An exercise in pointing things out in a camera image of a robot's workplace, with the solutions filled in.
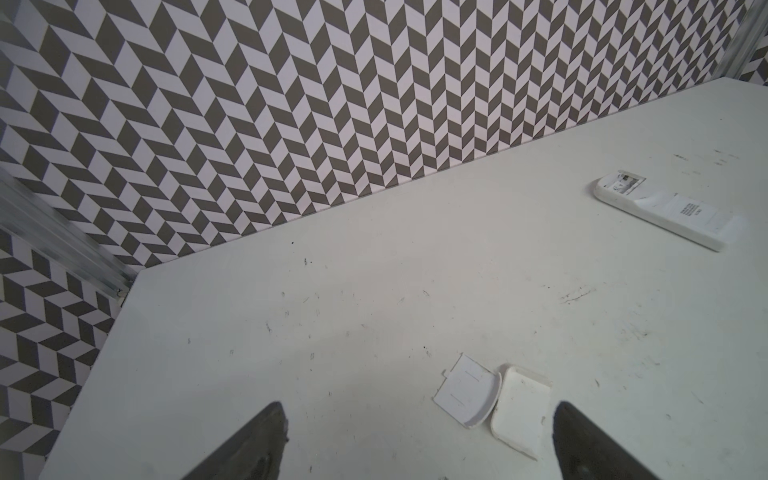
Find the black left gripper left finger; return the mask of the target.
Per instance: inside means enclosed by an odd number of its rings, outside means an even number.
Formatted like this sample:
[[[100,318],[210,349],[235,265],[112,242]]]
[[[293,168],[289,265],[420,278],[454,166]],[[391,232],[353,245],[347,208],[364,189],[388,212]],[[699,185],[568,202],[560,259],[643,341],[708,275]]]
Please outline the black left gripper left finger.
[[[287,443],[288,419],[282,404],[275,401],[249,420],[183,479],[277,479]]]

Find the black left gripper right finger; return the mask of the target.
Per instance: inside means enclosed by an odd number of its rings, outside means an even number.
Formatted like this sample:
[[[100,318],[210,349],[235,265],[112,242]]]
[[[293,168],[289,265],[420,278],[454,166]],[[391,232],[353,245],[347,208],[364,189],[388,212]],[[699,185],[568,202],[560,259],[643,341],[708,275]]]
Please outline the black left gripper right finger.
[[[552,439],[564,480],[658,479],[570,402],[554,412]]]

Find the white battery cover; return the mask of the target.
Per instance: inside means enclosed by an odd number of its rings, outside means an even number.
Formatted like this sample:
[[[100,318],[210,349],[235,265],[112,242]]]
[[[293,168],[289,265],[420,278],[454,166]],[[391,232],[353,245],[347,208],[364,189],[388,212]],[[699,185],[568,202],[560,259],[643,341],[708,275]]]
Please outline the white battery cover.
[[[549,415],[552,382],[520,366],[503,369],[498,400],[491,415],[492,435],[537,461],[544,423]]]
[[[502,375],[462,353],[450,370],[434,403],[466,429],[482,424],[495,408],[502,388]]]

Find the white remote green buttons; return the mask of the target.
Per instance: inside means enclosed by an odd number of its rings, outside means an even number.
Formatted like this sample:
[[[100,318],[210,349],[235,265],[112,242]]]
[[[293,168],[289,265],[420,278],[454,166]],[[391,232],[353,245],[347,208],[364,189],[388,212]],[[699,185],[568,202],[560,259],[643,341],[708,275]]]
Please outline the white remote green buttons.
[[[736,242],[746,228],[745,219],[731,211],[666,191],[623,170],[597,180],[593,194],[614,208],[715,252]]]

